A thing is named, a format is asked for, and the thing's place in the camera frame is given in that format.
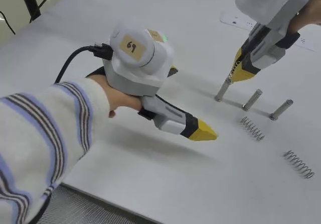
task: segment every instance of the number 69 label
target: number 69 label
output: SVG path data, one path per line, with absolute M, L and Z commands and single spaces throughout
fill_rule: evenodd
M 119 48 L 129 56 L 139 61 L 146 51 L 146 47 L 134 40 L 130 35 L 125 35 L 119 44 Z

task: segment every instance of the black grip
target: black grip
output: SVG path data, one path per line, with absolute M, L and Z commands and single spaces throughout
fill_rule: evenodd
M 103 76 L 106 76 L 105 68 L 104 67 L 100 67 L 97 70 L 93 71 L 92 73 L 88 74 L 86 77 L 90 77 L 92 75 L 103 75 Z
M 154 112 L 144 109 L 144 107 L 141 108 L 141 110 L 138 112 L 138 114 L 148 120 L 153 120 L 157 115 Z
M 189 138 L 199 128 L 199 121 L 196 117 L 194 117 L 190 113 L 185 113 L 185 115 L 186 115 L 185 129 L 181 132 L 181 135 L 186 138 Z
M 300 38 L 300 33 L 287 32 L 285 37 L 276 43 L 276 46 L 283 49 L 289 49 Z
M 178 73 L 177 68 L 172 67 L 172 68 L 170 69 L 170 71 L 169 71 L 169 73 L 168 73 L 167 77 L 173 76 L 173 75 L 175 75 L 176 73 Z

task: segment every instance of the black cable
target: black cable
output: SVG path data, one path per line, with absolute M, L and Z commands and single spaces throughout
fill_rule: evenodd
M 47 1 L 47 0 L 43 0 L 43 1 L 40 3 L 40 5 L 38 6 L 38 11 L 39 11 L 40 8 L 44 5 L 44 3 L 46 3 L 46 1 Z M 35 13 L 35 14 L 33 14 L 33 15 L 31 16 L 29 23 L 31 23 L 31 22 L 34 20 L 36 14 L 37 14 L 37 13 Z
M 6 16 L 5 16 L 5 14 L 4 14 L 2 11 L 0 11 L 0 14 L 1 14 L 1 15 L 2 15 L 2 17 L 4 18 L 4 20 L 5 20 L 6 24 L 7 24 L 7 26 L 10 28 L 10 30 L 12 31 L 12 33 L 15 35 L 16 33 L 15 33 L 15 31 L 12 29 L 12 27 L 10 26 L 10 24 L 9 24 L 9 22 L 8 22 L 8 20 L 7 20 Z
M 70 62 L 81 52 L 84 51 L 89 51 L 92 52 L 94 54 L 95 57 L 99 57 L 101 59 L 105 59 L 110 61 L 113 55 L 113 50 L 111 48 L 111 46 L 102 43 L 100 45 L 95 45 L 95 46 L 87 46 L 87 47 L 81 47 L 79 49 L 77 49 L 76 51 L 74 51 L 67 59 L 67 61 L 65 62 L 65 64 L 63 65 L 63 67 L 61 68 L 58 77 L 55 81 L 56 83 L 59 83 L 62 76 L 64 75 L 66 69 L 68 68 Z
M 55 83 L 59 83 L 62 76 L 64 75 L 65 71 L 67 70 L 67 67 L 69 66 L 69 64 L 71 63 L 71 61 L 75 58 L 75 56 L 77 56 L 79 53 L 84 52 L 84 51 L 94 51 L 94 47 L 92 46 L 87 46 L 87 47 L 81 47 L 79 49 L 77 49 L 76 51 L 74 51 L 67 59 L 67 61 L 65 62 L 65 64 L 63 65 L 63 67 L 61 68 L 58 77 L 56 78 Z

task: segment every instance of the gray floor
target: gray floor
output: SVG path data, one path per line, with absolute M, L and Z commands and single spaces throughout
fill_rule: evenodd
M 52 194 L 37 224 L 155 224 L 65 186 Z
M 41 8 L 41 11 L 45 12 L 58 1 L 60 0 L 48 0 Z M 29 23 L 30 15 L 24 0 L 0 0 L 0 11 L 6 15 L 7 20 L 16 32 Z M 8 41 L 12 36 L 13 34 L 0 15 L 0 46 Z

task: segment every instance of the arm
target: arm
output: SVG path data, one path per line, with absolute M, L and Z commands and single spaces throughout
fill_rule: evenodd
M 310 24 L 321 24 L 321 0 L 310 0 L 302 11 L 292 19 L 289 25 L 291 32 L 298 32 Z
M 140 101 L 104 76 L 0 98 L 0 219 L 28 223 L 94 144 L 119 106 Z

